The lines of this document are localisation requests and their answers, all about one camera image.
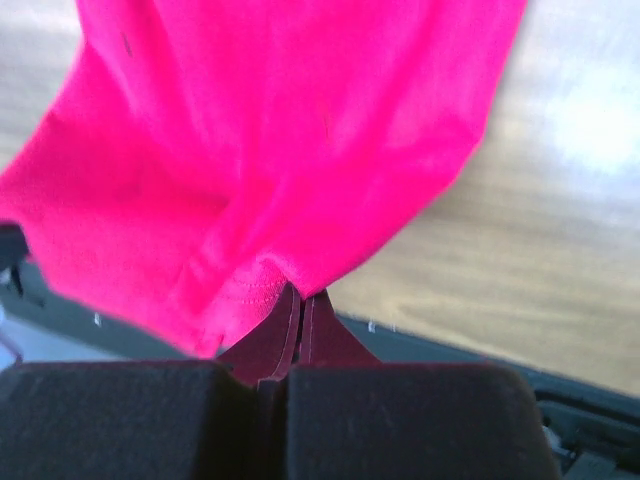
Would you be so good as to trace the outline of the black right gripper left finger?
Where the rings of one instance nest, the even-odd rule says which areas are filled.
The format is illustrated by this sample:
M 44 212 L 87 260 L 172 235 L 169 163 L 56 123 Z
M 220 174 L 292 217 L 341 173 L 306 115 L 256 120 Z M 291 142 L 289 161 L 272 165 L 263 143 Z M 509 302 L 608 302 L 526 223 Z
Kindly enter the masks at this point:
M 301 299 L 213 360 L 25 363 L 1 375 L 5 479 L 283 479 Z

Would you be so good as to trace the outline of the magenta t shirt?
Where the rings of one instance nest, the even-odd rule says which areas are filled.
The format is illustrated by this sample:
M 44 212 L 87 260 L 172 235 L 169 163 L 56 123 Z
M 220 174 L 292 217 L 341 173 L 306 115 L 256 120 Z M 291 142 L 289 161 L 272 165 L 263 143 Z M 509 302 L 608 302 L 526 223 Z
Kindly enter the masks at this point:
M 521 1 L 81 1 L 1 177 L 60 295 L 206 358 L 370 258 L 480 143 Z

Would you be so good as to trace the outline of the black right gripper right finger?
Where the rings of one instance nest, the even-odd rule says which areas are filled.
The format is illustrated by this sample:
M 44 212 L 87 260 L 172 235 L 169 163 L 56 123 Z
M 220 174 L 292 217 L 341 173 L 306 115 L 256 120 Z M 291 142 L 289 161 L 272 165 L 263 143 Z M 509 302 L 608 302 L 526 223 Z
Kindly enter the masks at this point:
M 305 303 L 287 378 L 290 479 L 556 479 L 524 379 L 491 363 L 390 364 Z

